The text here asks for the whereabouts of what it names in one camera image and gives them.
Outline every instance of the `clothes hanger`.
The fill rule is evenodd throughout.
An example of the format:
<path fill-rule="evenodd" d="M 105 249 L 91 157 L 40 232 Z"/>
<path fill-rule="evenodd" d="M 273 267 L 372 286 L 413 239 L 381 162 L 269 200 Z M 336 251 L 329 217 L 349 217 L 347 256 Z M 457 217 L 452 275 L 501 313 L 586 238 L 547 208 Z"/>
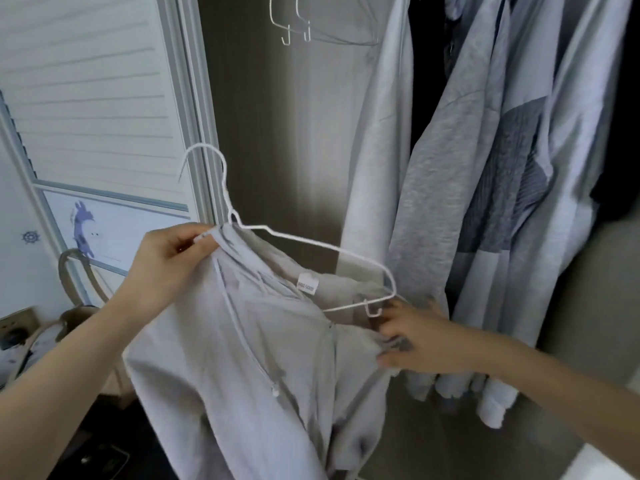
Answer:
<path fill-rule="evenodd" d="M 296 0 L 296 14 L 298 15 L 298 17 L 304 21 L 304 23 L 307 24 L 307 29 L 305 31 L 300 31 L 300 30 L 295 30 L 291 28 L 291 24 L 287 24 L 287 25 L 283 25 L 281 23 L 277 23 L 274 19 L 273 19 L 273 0 L 269 0 L 269 18 L 271 19 L 271 23 L 274 24 L 276 27 L 279 27 L 281 29 L 284 29 L 287 31 L 287 39 L 285 39 L 284 37 L 281 37 L 282 39 L 282 43 L 283 45 L 286 46 L 290 46 L 291 45 L 291 34 L 295 33 L 298 35 L 302 35 L 303 39 L 306 42 L 311 42 L 311 21 L 310 20 L 306 20 L 304 19 L 301 15 L 300 15 L 300 8 L 299 8 L 299 0 Z M 371 6 L 371 3 L 369 0 L 366 0 L 366 6 L 368 8 L 366 8 L 361 0 L 356 0 L 358 2 L 358 5 L 360 5 L 360 7 L 363 9 L 363 11 L 366 13 L 367 17 L 370 19 L 370 21 L 372 21 L 372 23 L 375 23 L 377 26 L 377 19 L 375 16 L 375 12 L 373 11 L 373 8 Z M 370 41 L 370 42 L 353 42 L 350 40 L 345 40 L 339 37 L 335 37 L 331 34 L 328 34 L 322 30 L 319 29 L 314 29 L 315 32 L 318 32 L 319 34 L 323 35 L 323 37 L 315 37 L 314 40 L 320 41 L 320 42 L 324 42 L 324 43 L 332 43 L 334 45 L 359 45 L 359 46 L 364 46 L 364 47 L 373 47 L 375 45 L 378 45 L 380 43 L 380 40 L 378 39 L 378 35 L 376 35 L 375 40 L 374 41 Z"/>
<path fill-rule="evenodd" d="M 378 26 L 378 20 L 376 19 L 376 13 L 373 10 L 373 7 L 371 6 L 371 2 L 369 0 L 365 0 L 366 3 L 363 4 L 362 0 L 356 0 L 356 2 L 358 3 L 358 5 L 360 6 L 360 8 L 363 10 L 363 12 L 367 15 L 367 18 L 369 19 L 369 22 L 372 23 L 373 26 L 377 27 Z M 300 0 L 296 0 L 296 15 L 298 16 L 298 18 L 300 20 L 302 20 L 306 25 L 307 25 L 307 30 L 304 31 L 303 33 L 303 37 L 305 39 L 305 42 L 311 42 L 311 20 L 308 20 L 304 17 L 302 17 L 302 15 L 300 15 Z M 331 35 L 327 32 L 324 32 L 320 29 L 314 29 L 315 32 L 318 32 L 322 35 L 324 35 L 325 37 L 328 37 L 331 40 L 322 40 L 319 39 L 325 43 L 334 43 L 336 45 L 358 45 L 358 46 L 363 46 L 363 47 L 373 47 L 375 45 L 378 45 L 380 43 L 380 40 L 378 38 L 378 34 L 375 33 L 375 31 L 373 31 L 373 34 L 375 35 L 374 39 L 372 41 L 369 42 L 352 42 L 349 40 L 345 40 L 339 37 L 336 37 L 334 35 Z"/>
<path fill-rule="evenodd" d="M 185 169 L 185 167 L 187 165 L 187 161 L 189 160 L 190 154 L 192 153 L 192 151 L 196 150 L 197 148 L 206 148 L 208 150 L 211 150 L 212 152 L 217 154 L 217 156 L 220 158 L 220 161 L 222 162 L 222 197 L 223 197 L 223 199 L 225 201 L 225 204 L 227 206 L 227 220 L 228 220 L 228 222 L 230 222 L 230 223 L 234 222 L 234 217 L 235 217 L 236 225 L 238 227 L 240 227 L 240 229 L 265 230 L 269 234 L 271 234 L 273 236 L 276 236 L 276 237 L 281 237 L 283 239 L 289 239 L 290 241 L 298 241 L 298 242 L 302 242 L 304 244 L 311 244 L 313 246 L 319 246 L 321 248 L 330 249 L 332 251 L 336 251 L 336 252 L 339 252 L 339 253 L 347 254 L 348 256 L 351 256 L 351 257 L 354 257 L 354 258 L 357 258 L 357 259 L 361 259 L 366 263 L 372 264 L 373 266 L 377 266 L 387 274 L 388 279 L 389 279 L 389 283 L 391 284 L 391 293 L 389 295 L 384 296 L 382 298 L 375 298 L 375 299 L 372 299 L 372 300 L 363 300 L 363 302 L 361 302 L 361 303 L 354 303 L 352 305 L 343 305 L 343 306 L 336 306 L 334 308 L 328 308 L 326 310 L 323 310 L 323 312 L 338 312 L 340 310 L 347 310 L 349 308 L 357 308 L 358 306 L 364 306 L 368 317 L 376 318 L 376 317 L 379 317 L 380 315 L 382 315 L 382 308 L 380 308 L 379 311 L 377 311 L 377 313 L 374 314 L 369 309 L 369 306 L 372 305 L 373 303 L 382 303 L 382 302 L 384 302 L 384 301 L 386 301 L 388 299 L 395 298 L 396 295 L 397 295 L 396 279 L 394 278 L 394 275 L 391 273 L 391 270 L 389 270 L 389 268 L 387 266 L 385 266 L 384 264 L 381 264 L 381 263 L 379 263 L 379 262 L 377 262 L 377 261 L 375 261 L 373 259 L 361 256 L 359 254 L 353 253 L 353 252 L 351 252 L 349 250 L 346 250 L 346 249 L 339 248 L 338 246 L 334 246 L 334 245 L 328 244 L 326 242 L 315 241 L 313 239 L 308 239 L 306 237 L 300 237 L 300 236 L 297 236 L 297 235 L 278 232 L 278 231 L 275 231 L 275 230 L 271 229 L 269 226 L 266 226 L 266 225 L 245 225 L 245 224 L 243 224 L 242 219 L 240 219 L 240 214 L 238 214 L 237 210 L 234 209 L 233 205 L 231 204 L 231 197 L 229 197 L 229 190 L 227 188 L 227 159 L 222 154 L 222 152 L 220 152 L 220 150 L 217 149 L 212 144 L 196 143 L 196 144 L 192 144 L 190 147 L 188 147 L 186 149 L 186 151 L 184 152 L 184 154 L 182 156 L 182 159 L 180 161 L 180 172 L 178 174 L 178 181 L 180 181 L 180 179 L 182 177 L 184 169 Z"/>

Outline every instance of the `person's left hand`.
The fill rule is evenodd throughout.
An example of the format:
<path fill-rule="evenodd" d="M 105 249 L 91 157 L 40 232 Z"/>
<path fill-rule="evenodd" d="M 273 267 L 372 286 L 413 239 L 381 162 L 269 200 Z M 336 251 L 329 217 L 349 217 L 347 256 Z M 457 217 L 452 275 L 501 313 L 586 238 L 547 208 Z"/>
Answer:
<path fill-rule="evenodd" d="M 193 241 L 209 229 L 206 224 L 189 223 L 145 234 L 129 274 L 108 306 L 142 325 L 156 318 L 172 304 L 198 263 L 218 248 L 211 235 Z"/>

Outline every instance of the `white neck tag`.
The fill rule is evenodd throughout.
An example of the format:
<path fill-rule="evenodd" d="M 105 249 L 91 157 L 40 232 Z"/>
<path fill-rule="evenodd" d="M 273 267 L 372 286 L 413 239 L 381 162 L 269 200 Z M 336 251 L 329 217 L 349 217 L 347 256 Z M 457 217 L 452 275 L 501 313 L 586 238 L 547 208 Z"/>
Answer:
<path fill-rule="evenodd" d="M 300 273 L 296 288 L 298 288 L 300 291 L 304 291 L 309 295 L 315 295 L 319 284 L 320 280 L 314 278 L 311 274 Z"/>

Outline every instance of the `bag handle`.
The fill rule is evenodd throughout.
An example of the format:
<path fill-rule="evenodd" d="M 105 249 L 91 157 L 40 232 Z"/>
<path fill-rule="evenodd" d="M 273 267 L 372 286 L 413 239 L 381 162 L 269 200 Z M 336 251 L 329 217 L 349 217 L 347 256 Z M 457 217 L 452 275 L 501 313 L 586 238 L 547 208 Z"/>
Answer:
<path fill-rule="evenodd" d="M 98 283 L 98 280 L 96 279 L 93 270 L 91 269 L 91 263 L 89 263 L 89 259 L 84 254 L 82 254 L 79 249 L 66 250 L 62 254 L 60 254 L 60 259 L 58 259 L 58 276 L 60 277 L 60 283 L 62 283 L 62 288 L 65 289 L 65 293 L 67 293 L 67 296 L 69 297 L 71 302 L 75 306 L 84 306 L 82 298 L 80 298 L 80 295 L 76 290 L 76 286 L 71 279 L 71 275 L 69 275 L 69 271 L 67 269 L 67 260 L 70 257 L 74 257 L 78 259 L 80 263 L 82 263 L 84 272 L 86 273 L 87 278 L 89 278 L 93 289 L 96 293 L 98 293 L 100 299 L 103 302 L 107 303 L 109 298 L 100 287 L 100 284 Z"/>

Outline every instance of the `garment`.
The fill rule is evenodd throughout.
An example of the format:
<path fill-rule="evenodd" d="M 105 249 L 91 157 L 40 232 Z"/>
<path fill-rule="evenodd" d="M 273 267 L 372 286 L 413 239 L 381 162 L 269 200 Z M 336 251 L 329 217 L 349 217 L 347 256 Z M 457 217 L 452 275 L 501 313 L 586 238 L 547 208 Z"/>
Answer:
<path fill-rule="evenodd" d="M 447 282 L 451 319 L 497 331 L 513 237 L 544 197 L 552 168 L 540 120 L 551 96 L 564 0 L 518 0 L 510 26 L 502 114 L 493 146 L 465 214 Z M 439 377 L 436 390 L 461 397 L 471 372 Z"/>
<path fill-rule="evenodd" d="M 434 296 L 443 310 L 462 218 L 498 125 L 507 59 L 505 0 L 467 3 L 478 7 L 477 14 L 436 112 L 413 149 L 387 258 L 400 295 L 418 307 Z M 409 374 L 410 393 L 424 399 L 433 379 Z"/>
<path fill-rule="evenodd" d="M 498 331 L 535 346 L 560 273 L 586 242 L 594 220 L 589 192 L 604 159 L 617 61 L 631 0 L 589 0 L 560 63 L 548 123 L 553 177 L 511 247 Z M 538 154 L 541 154 L 538 138 Z M 499 428 L 517 391 L 489 379 L 480 418 Z"/>
<path fill-rule="evenodd" d="M 409 0 L 395 0 L 364 97 L 349 165 L 340 247 L 384 262 L 411 143 L 413 49 Z M 341 254 L 337 274 L 383 282 L 379 268 Z"/>
<path fill-rule="evenodd" d="M 180 480 L 320 480 L 357 472 L 373 452 L 390 347 L 364 307 L 372 283 L 316 275 L 253 233 L 225 224 L 173 311 L 135 338 L 125 363 Z M 315 296 L 297 290 L 302 272 Z"/>
<path fill-rule="evenodd" d="M 424 133 L 447 83 L 444 72 L 444 0 L 411 0 L 413 46 L 411 151 Z"/>
<path fill-rule="evenodd" d="M 636 48 L 640 43 L 640 0 L 634 0 L 625 34 L 618 95 L 611 122 L 609 144 L 602 174 L 591 192 L 598 202 L 596 225 L 628 215 L 640 195 L 639 163 L 629 154 L 636 145 L 636 119 L 630 115 L 640 104 L 639 67 Z"/>

